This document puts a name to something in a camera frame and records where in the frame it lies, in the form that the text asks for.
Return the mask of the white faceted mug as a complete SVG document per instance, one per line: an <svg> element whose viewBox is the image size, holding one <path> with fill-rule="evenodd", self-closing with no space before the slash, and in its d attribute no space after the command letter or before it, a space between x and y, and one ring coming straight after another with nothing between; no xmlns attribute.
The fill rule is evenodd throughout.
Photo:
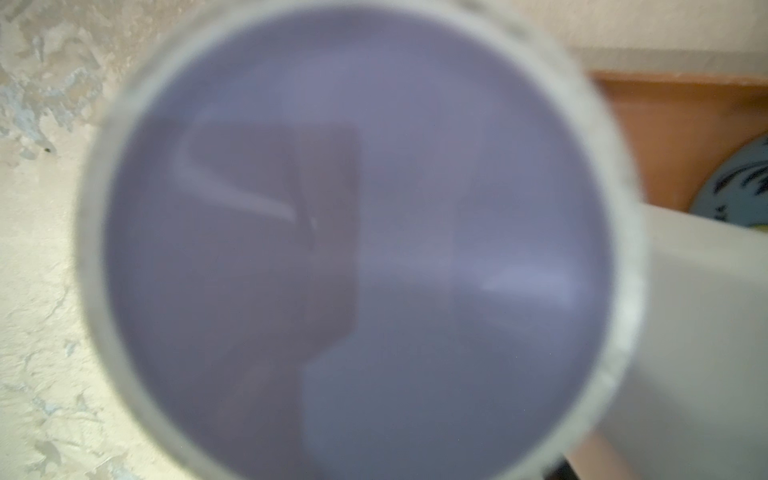
<svg viewBox="0 0 768 480"><path fill-rule="evenodd" d="M634 362L586 479L767 475L767 237L659 207Z"/></svg>

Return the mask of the purple mug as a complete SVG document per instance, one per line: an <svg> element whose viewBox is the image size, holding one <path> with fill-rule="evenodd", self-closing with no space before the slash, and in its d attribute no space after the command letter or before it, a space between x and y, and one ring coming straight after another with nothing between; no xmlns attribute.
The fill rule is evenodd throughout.
<svg viewBox="0 0 768 480"><path fill-rule="evenodd" d="M604 418L643 323L632 155L496 1L215 1L84 171L88 330L202 479L524 479Z"/></svg>

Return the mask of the blue patterned mug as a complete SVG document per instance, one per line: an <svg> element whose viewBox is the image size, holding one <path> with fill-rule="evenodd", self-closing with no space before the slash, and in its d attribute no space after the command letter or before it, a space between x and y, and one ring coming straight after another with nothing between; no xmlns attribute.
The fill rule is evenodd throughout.
<svg viewBox="0 0 768 480"><path fill-rule="evenodd" d="M688 213L767 232L767 135L728 157L694 196Z"/></svg>

